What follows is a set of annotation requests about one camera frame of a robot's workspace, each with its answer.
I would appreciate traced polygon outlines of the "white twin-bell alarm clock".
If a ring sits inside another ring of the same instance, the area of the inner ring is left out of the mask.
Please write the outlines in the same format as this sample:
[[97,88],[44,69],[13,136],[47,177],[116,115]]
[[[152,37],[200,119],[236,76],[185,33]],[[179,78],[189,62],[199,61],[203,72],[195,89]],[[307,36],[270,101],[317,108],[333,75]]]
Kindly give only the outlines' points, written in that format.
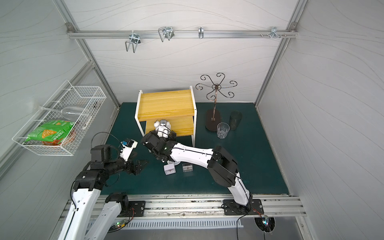
[[159,120],[154,123],[156,131],[159,132],[171,132],[171,124],[167,120]]

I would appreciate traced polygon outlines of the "pink square alarm clock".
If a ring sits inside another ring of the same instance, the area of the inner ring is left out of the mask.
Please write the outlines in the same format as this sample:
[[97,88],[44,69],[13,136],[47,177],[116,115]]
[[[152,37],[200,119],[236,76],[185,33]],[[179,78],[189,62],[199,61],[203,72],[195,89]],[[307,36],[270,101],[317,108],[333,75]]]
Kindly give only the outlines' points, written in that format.
[[175,174],[176,173],[175,164],[171,163],[171,164],[164,165],[164,172],[166,176]]

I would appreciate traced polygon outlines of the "clear square alarm clock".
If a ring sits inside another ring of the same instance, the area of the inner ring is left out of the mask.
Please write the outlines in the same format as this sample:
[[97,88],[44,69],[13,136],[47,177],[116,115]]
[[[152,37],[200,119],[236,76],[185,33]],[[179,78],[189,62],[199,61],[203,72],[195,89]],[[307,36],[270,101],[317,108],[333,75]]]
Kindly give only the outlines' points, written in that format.
[[183,163],[182,164],[182,170],[184,173],[189,173],[193,171],[193,165],[190,163]]

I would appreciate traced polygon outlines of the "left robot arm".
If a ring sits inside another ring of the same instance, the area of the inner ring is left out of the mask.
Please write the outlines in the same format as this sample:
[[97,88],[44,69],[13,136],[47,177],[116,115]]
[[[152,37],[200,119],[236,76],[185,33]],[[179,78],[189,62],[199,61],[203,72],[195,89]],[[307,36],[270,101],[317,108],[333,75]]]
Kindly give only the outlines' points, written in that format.
[[94,206],[110,176],[121,172],[138,175],[144,168],[147,161],[133,162],[136,156],[133,150],[137,145],[134,140],[123,141],[115,160],[111,157],[111,145],[98,145],[91,149],[91,161],[78,174],[70,190],[72,203],[60,240],[102,240],[118,215],[130,211],[126,194],[111,194],[96,221],[88,226]]

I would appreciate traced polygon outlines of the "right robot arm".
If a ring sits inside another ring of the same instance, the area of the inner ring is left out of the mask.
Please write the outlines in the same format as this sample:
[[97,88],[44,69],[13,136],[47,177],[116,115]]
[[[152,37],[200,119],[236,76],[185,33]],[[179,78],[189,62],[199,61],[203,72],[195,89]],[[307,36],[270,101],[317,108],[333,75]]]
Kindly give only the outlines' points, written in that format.
[[141,144],[163,162],[188,163],[207,169],[218,185],[229,189],[240,210],[251,210],[253,197],[243,183],[237,160],[225,148],[189,147],[169,137],[160,137],[156,131],[146,134]]

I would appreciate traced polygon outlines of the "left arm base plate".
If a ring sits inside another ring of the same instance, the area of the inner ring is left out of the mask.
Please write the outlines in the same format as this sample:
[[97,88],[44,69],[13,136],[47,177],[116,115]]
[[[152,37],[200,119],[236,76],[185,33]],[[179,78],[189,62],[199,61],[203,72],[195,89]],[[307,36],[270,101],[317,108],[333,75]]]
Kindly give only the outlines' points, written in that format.
[[145,201],[129,201],[128,203],[122,203],[122,211],[118,215],[119,218],[128,217],[143,217],[146,207]]

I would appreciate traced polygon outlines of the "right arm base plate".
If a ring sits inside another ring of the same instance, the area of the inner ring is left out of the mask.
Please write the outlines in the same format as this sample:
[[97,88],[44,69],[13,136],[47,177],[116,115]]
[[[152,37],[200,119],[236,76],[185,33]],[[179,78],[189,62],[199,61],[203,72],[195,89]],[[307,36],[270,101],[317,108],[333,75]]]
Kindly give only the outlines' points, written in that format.
[[221,208],[225,216],[264,215],[264,207],[260,199],[253,199],[247,206],[237,204],[234,200],[223,200]]

